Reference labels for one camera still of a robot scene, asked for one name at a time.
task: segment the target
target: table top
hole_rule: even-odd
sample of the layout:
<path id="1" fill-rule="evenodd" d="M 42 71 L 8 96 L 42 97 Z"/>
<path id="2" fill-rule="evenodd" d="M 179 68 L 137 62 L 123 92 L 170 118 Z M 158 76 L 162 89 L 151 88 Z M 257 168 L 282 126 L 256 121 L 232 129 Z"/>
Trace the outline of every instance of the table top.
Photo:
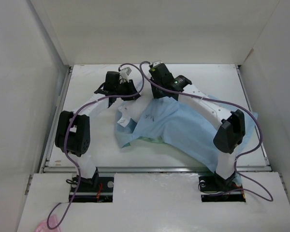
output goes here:
<path id="1" fill-rule="evenodd" d="M 72 174 L 35 174 L 19 223 L 32 232 L 58 202 Z M 202 203 L 197 174 L 115 174 L 112 203 L 72 203 L 62 232 L 290 232 L 290 205 L 278 173 L 248 173 L 272 193 L 267 202 L 246 192 L 246 203 Z M 243 179 L 244 188 L 266 193 Z M 54 214 L 61 219 L 67 203 Z"/>
<path id="2" fill-rule="evenodd" d="M 213 95 L 248 108 L 247 100 L 234 65 L 229 64 L 168 64 L 174 76 L 184 75 L 206 94 Z M 117 71 L 118 65 L 75 65 L 69 83 L 63 110 L 71 111 L 80 107 L 105 80 L 107 71 Z M 135 83 L 141 80 L 137 70 L 132 69 L 130 78 Z M 117 100 L 109 109 L 100 113 L 90 122 L 91 143 L 89 152 L 97 167 L 119 168 L 196 168 L 204 166 L 182 151 L 167 144 L 153 144 L 135 140 L 130 147 L 120 148 L 114 134 L 115 113 L 122 100 Z M 254 131 L 244 151 L 258 143 Z M 49 167 L 73 167 L 61 150 L 53 145 Z M 264 167 L 264 153 L 261 148 L 243 156 L 240 167 Z"/>

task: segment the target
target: light blue fabric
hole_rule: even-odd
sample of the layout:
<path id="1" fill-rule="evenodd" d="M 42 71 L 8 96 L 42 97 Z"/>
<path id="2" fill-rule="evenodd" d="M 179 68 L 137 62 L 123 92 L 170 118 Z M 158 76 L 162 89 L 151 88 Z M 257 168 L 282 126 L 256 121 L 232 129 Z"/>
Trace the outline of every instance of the light blue fabric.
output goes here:
<path id="1" fill-rule="evenodd" d="M 236 111 L 234 106 L 221 104 L 230 111 Z M 239 154 L 249 142 L 254 130 L 254 121 L 245 113 L 246 135 L 238 148 Z M 121 113 L 116 114 L 116 122 Z M 138 138 L 149 138 L 156 141 L 158 138 L 170 144 L 194 159 L 203 163 L 211 172 L 214 172 L 218 163 L 218 150 L 213 143 L 216 134 L 215 128 L 190 106 L 164 97 L 153 99 L 144 110 L 138 123 L 130 120 L 127 127 L 115 123 L 115 135 L 121 147 L 130 145 L 129 142 Z"/>

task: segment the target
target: pink plastic bag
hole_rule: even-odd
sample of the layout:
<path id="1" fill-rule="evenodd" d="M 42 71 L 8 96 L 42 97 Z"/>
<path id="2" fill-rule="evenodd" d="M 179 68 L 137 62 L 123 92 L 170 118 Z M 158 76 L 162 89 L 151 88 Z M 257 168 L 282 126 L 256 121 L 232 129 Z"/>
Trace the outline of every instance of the pink plastic bag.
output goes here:
<path id="1" fill-rule="evenodd" d="M 57 227 L 56 229 L 54 230 L 50 230 L 47 228 L 47 223 L 46 223 L 47 220 L 44 220 L 42 221 L 38 227 L 35 229 L 35 232 L 60 232 L 60 228 Z M 57 217 L 56 215 L 53 215 L 49 218 L 49 225 L 50 227 L 55 227 L 57 225 Z"/>

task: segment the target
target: white surface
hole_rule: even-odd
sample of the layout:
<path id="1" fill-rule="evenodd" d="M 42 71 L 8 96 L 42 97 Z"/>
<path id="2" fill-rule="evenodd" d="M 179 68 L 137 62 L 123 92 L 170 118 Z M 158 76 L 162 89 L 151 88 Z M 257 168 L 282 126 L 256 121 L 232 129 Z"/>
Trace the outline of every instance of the white surface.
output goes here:
<path id="1" fill-rule="evenodd" d="M 242 64 L 279 0 L 42 2 L 47 29 L 70 65 Z"/>
<path id="2" fill-rule="evenodd" d="M 200 91 L 248 108 L 234 65 L 170 64 L 168 68 L 174 76 L 186 76 Z M 118 65 L 74 66 L 63 109 L 70 111 L 82 105 L 105 81 L 106 72 L 117 69 Z M 132 70 L 130 78 L 135 83 L 141 80 L 137 70 Z M 147 82 L 145 89 L 151 91 Z M 130 147 L 120 149 L 114 134 L 114 123 L 115 113 L 121 102 L 117 100 L 109 109 L 90 121 L 91 142 L 88 151 L 93 154 L 97 167 L 203 167 L 197 160 L 166 144 L 136 140 Z M 258 138 L 254 132 L 245 150 L 254 148 L 256 144 Z M 262 150 L 243 156 L 238 165 L 264 166 Z M 55 145 L 49 166 L 73 167 Z"/>
<path id="3" fill-rule="evenodd" d="M 241 73 L 260 113 L 270 163 L 283 174 L 290 200 L 290 0 L 280 1 Z"/>
<path id="4" fill-rule="evenodd" d="M 18 231 L 31 232 L 68 198 L 71 174 L 35 174 Z M 266 202 L 202 203 L 196 174 L 116 174 L 112 203 L 73 203 L 63 232 L 290 232 L 290 206 L 277 173 L 249 173 L 273 194 Z M 265 196 L 249 180 L 246 188 Z M 61 218 L 67 204 L 56 211 Z"/>
<path id="5" fill-rule="evenodd" d="M 16 230 L 59 76 L 26 0 L 0 0 L 0 232 Z"/>

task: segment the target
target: white wall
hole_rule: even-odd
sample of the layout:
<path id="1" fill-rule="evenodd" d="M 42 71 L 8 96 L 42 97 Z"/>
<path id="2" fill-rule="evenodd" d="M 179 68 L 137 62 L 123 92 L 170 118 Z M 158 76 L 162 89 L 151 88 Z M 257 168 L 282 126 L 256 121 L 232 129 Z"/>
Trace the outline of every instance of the white wall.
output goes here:
<path id="1" fill-rule="evenodd" d="M 273 170 L 290 200 L 290 0 L 281 0 L 241 67 L 244 85 L 264 130 Z"/>
<path id="2" fill-rule="evenodd" d="M 0 0 L 0 232 L 15 231 L 63 66 L 26 0 Z"/>
<path id="3" fill-rule="evenodd" d="M 52 38 L 70 65 L 137 63 L 145 59 L 242 64 L 279 2 L 32 1 L 39 1 L 37 11 L 50 34 L 57 35 Z"/>

